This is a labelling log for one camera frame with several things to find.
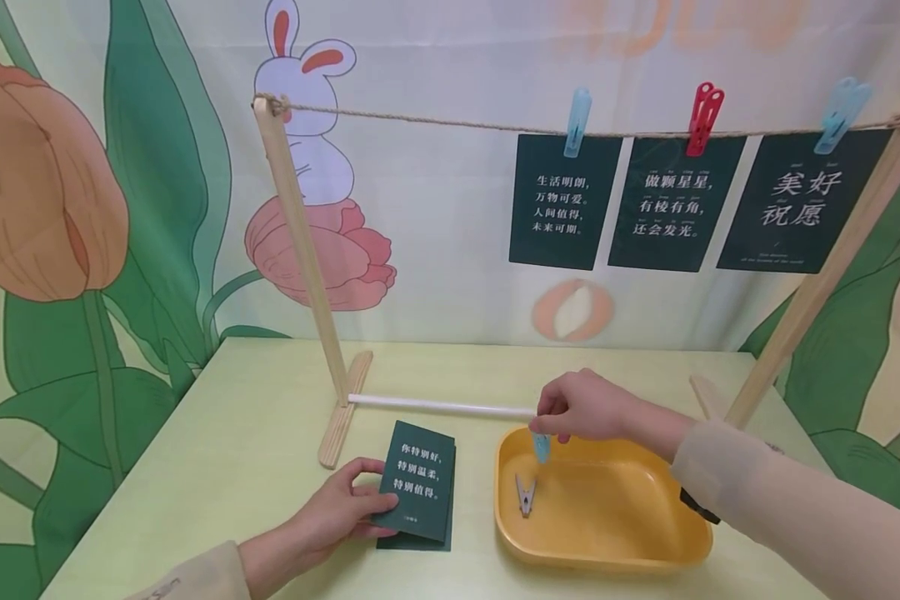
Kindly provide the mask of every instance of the beige sleeve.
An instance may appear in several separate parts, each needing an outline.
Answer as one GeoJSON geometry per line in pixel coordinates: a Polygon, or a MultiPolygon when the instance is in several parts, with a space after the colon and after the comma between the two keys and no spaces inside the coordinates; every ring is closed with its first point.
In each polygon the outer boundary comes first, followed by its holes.
{"type": "Polygon", "coordinates": [[[833,600],[900,600],[900,511],[726,423],[690,430],[673,476],[833,600]]]}
{"type": "Polygon", "coordinates": [[[250,600],[235,542],[190,558],[127,600],[250,600]]]}

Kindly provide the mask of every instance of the jute rope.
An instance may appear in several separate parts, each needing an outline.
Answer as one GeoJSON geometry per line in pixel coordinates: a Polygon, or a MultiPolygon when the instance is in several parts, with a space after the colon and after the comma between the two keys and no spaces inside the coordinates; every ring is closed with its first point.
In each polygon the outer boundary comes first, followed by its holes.
{"type": "MultiPolygon", "coordinates": [[[[566,130],[548,130],[542,127],[524,127],[518,125],[502,125],[499,122],[480,122],[480,121],[458,121],[451,119],[436,119],[430,117],[413,116],[410,114],[392,114],[387,112],[368,112],[368,110],[351,110],[347,108],[328,108],[313,107],[310,105],[298,105],[291,103],[286,95],[281,95],[279,99],[272,94],[259,93],[255,98],[264,98],[269,102],[273,114],[285,113],[287,110],[309,110],[312,113],[330,113],[343,114],[353,116],[354,118],[368,119],[386,119],[389,121],[404,121],[406,123],[426,123],[428,125],[444,125],[449,127],[465,127],[477,128],[477,130],[494,130],[497,132],[516,132],[516,133],[543,133],[547,135],[566,135],[566,130]]],[[[885,128],[885,130],[900,130],[900,113],[893,115],[890,119],[877,122],[865,122],[861,125],[854,125],[850,130],[874,130],[874,128],[885,128]]],[[[741,135],[773,135],[787,133],[820,133],[822,127],[797,128],[797,130],[764,130],[752,132],[712,132],[710,138],[739,138],[741,135]]],[[[682,139],[689,138],[688,132],[632,132],[632,133],[615,133],[615,132],[587,132],[589,138],[660,138],[660,139],[682,139]]]]}

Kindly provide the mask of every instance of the white rabbit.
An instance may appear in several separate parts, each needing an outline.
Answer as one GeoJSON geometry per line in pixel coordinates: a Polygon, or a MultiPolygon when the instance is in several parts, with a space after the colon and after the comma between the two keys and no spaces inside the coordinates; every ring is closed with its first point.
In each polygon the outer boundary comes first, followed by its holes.
{"type": "MultiPolygon", "coordinates": [[[[348,73],[357,63],[356,51],[341,40],[324,39],[293,57],[293,40],[300,25],[293,0],[271,0],[265,21],[273,58],[257,69],[257,93],[277,98],[286,94],[292,103],[336,108],[337,94],[328,77],[348,73]]],[[[328,112],[292,110],[284,114],[283,127],[307,206],[341,202],[353,191],[353,167],[343,152],[323,137],[335,125],[337,115],[328,112]]]]}

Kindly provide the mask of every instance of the light green table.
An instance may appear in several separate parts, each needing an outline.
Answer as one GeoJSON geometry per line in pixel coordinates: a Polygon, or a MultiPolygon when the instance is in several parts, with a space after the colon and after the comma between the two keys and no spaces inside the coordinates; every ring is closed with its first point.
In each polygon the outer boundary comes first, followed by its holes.
{"type": "MultiPolygon", "coordinates": [[[[344,358],[362,349],[374,352],[363,391],[379,396],[532,407],[546,381],[590,367],[695,417],[702,412],[691,373],[732,396],[753,365],[751,356],[734,353],[420,343],[345,342],[344,358]]],[[[227,340],[43,597],[123,598],[224,539],[241,541],[280,523],[328,475],[317,449],[332,398],[318,342],[227,340]]],[[[457,439],[452,551],[345,546],[277,598],[823,598],[781,558],[726,524],[714,528],[713,552],[701,567],[667,578],[524,567],[498,541],[493,520],[494,453],[514,423],[362,407],[341,463],[385,458],[398,418],[457,439]]],[[[775,392],[751,431],[825,469],[775,392]]]]}

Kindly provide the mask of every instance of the black watch strap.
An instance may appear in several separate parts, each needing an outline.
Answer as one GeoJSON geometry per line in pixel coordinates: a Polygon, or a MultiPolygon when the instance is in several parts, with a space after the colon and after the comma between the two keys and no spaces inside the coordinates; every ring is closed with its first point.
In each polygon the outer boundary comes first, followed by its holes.
{"type": "Polygon", "coordinates": [[[684,490],[683,487],[680,487],[680,502],[688,505],[693,512],[700,514],[701,517],[707,519],[710,523],[714,525],[720,524],[720,517],[717,517],[716,514],[708,511],[705,507],[698,505],[697,501],[692,499],[688,491],[684,490]]]}

